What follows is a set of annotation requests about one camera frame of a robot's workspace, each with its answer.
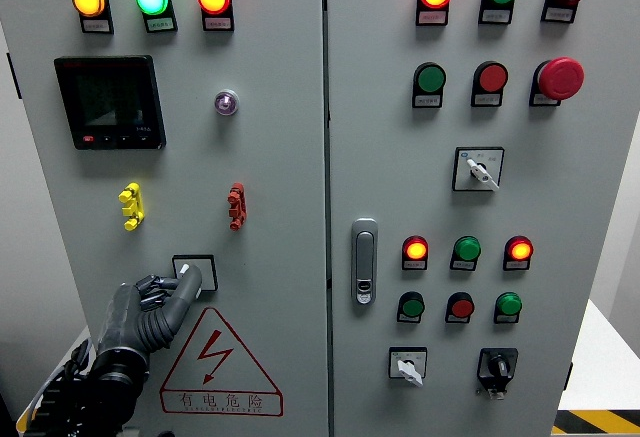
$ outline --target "white switch handle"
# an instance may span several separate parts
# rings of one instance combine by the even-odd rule
[[[398,359],[398,371],[407,382],[411,382],[416,387],[422,387],[422,377],[416,372],[416,368],[409,362]]]
[[[488,185],[489,188],[494,192],[500,190],[500,187],[498,187],[498,184],[496,184],[495,180],[493,180],[493,177],[491,177],[489,172],[487,172],[487,169],[485,169],[481,165],[476,164],[475,160],[473,159],[467,159],[467,164],[469,165],[469,167],[471,167],[471,173],[473,173],[476,179],[478,179],[483,184]]]

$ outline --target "white wall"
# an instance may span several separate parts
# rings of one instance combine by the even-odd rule
[[[0,25],[0,393],[16,419],[86,324],[6,53]]]

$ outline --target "lightning bolt symbol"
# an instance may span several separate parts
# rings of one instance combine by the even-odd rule
[[[215,357],[216,355],[223,356],[222,359],[220,359],[220,362],[218,362],[218,365],[216,365],[215,368],[211,371],[211,373],[205,374],[204,380],[202,381],[202,385],[205,385],[206,383],[211,382],[213,380],[213,374],[215,374],[216,370],[218,370],[218,368],[222,365],[222,363],[225,360],[227,360],[229,355],[231,355],[231,352],[233,352],[233,349],[227,349],[227,350],[221,350],[219,352],[207,353],[211,349],[211,347],[213,347],[213,344],[216,343],[216,341],[221,335],[222,335],[222,332],[220,332],[219,330],[215,330],[213,334],[211,334],[211,337],[209,337],[207,344],[204,346],[204,348],[202,349],[202,352],[200,352],[200,355],[198,356],[198,360],[208,359],[209,357]]]

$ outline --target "gray metal panel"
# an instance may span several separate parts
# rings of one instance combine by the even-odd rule
[[[480,0],[452,0],[449,25],[414,25],[416,0],[329,0],[335,433],[462,437],[549,435],[595,273],[634,123],[638,0],[583,0],[572,25],[540,23],[544,0],[516,0],[509,26],[477,24]],[[528,107],[533,72],[569,55],[586,81],[559,108]],[[509,70],[499,109],[471,108],[476,67]],[[444,106],[411,109],[423,62],[447,72]],[[500,191],[453,193],[457,146],[505,148]],[[350,298],[350,228],[379,224],[376,302]],[[430,244],[426,273],[401,271],[402,242]],[[505,242],[524,234],[531,270],[502,271]],[[449,270],[463,235],[482,245],[478,270]],[[419,325],[396,323],[416,290]],[[448,297],[469,292],[469,325],[444,323]],[[518,292],[520,323],[493,324],[499,294]],[[427,346],[423,389],[387,377],[390,346]],[[476,395],[483,347],[516,347],[506,400]]]
[[[326,435],[321,0],[233,0],[233,34],[204,33],[197,1],[173,0],[179,31],[164,35],[145,32],[135,0],[110,2],[113,37],[83,35],[71,0],[0,0],[0,16],[92,334],[120,282],[169,274],[174,254],[216,256],[220,289],[194,306],[171,350],[152,356],[132,424],[149,436]],[[167,146],[76,151],[53,60],[123,54],[154,58]],[[224,88],[240,97],[233,117],[213,111]],[[147,216],[127,233],[118,194],[130,181]],[[233,233],[226,197],[236,181],[248,220]],[[205,305],[280,388],[282,418],[162,412],[160,385]],[[233,357],[221,369],[246,373]]]

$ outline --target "yellow black stripe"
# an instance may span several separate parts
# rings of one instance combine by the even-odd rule
[[[559,410],[551,434],[640,435],[640,410]]]

